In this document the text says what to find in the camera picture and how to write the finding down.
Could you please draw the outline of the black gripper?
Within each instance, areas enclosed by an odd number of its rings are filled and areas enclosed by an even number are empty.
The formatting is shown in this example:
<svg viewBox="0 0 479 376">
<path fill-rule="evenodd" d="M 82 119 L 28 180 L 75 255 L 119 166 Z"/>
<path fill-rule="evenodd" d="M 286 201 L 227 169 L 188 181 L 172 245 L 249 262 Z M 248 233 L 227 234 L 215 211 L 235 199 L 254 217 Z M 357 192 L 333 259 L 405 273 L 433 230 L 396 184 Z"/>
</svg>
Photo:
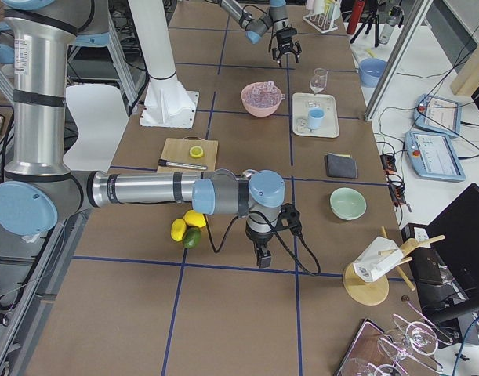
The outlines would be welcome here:
<svg viewBox="0 0 479 376">
<path fill-rule="evenodd" d="M 247 225 L 245 227 L 245 233 L 247 238 L 254 243 L 257 266 L 260 268 L 269 268 L 271 264 L 271 253 L 266 245 L 273 237 L 272 232 L 260 233 Z"/>
<path fill-rule="evenodd" d="M 283 67 L 282 58 L 285 55 L 285 50 L 289 49 L 289 52 L 294 55 L 295 61 L 298 63 L 300 55 L 302 53 L 301 44 L 299 41 L 293 41 L 292 37 L 288 39 L 276 38 L 278 47 L 272 48 L 272 58 L 279 67 Z"/>
</svg>

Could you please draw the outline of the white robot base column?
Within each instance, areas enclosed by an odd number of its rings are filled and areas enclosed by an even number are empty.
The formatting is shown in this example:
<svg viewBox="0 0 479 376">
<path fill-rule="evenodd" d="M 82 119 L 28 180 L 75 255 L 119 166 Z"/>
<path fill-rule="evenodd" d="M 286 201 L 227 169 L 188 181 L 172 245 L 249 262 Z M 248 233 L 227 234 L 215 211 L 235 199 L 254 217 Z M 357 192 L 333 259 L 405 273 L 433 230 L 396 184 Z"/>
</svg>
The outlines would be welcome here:
<svg viewBox="0 0 479 376">
<path fill-rule="evenodd" d="M 150 79 L 140 124 L 192 128 L 199 93 L 187 91 L 177 77 L 163 2 L 132 0 L 129 8 Z"/>
</svg>

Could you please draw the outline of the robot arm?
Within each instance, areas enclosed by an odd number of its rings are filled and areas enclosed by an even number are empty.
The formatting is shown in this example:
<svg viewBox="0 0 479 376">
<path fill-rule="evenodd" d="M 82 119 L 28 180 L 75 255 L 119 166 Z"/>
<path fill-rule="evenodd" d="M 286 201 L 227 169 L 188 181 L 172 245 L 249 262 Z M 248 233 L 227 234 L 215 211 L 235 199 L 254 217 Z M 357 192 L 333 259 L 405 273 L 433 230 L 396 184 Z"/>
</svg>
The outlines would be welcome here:
<svg viewBox="0 0 479 376">
<path fill-rule="evenodd" d="M 257 44 L 269 31 L 268 51 L 279 67 L 282 67 L 282 58 L 286 55 L 293 55 L 299 62 L 302 48 L 299 41 L 292 39 L 297 30 L 289 21 L 286 1 L 269 1 L 267 10 L 259 9 L 262 13 L 259 18 L 247 10 L 248 5 L 240 5 L 237 1 L 223 0 L 216 1 L 216 4 L 236 21 L 252 44 Z"/>
<path fill-rule="evenodd" d="M 0 183 L 0 226 L 19 236 L 107 204 L 189 202 L 196 212 L 246 221 L 257 264 L 270 265 L 268 241 L 281 228 L 285 183 L 276 172 L 226 169 L 113 175 L 108 172 L 128 118 L 120 92 L 90 85 L 66 97 L 67 50 L 107 40 L 105 1 L 7 1 L 14 35 L 13 159 Z"/>
</svg>

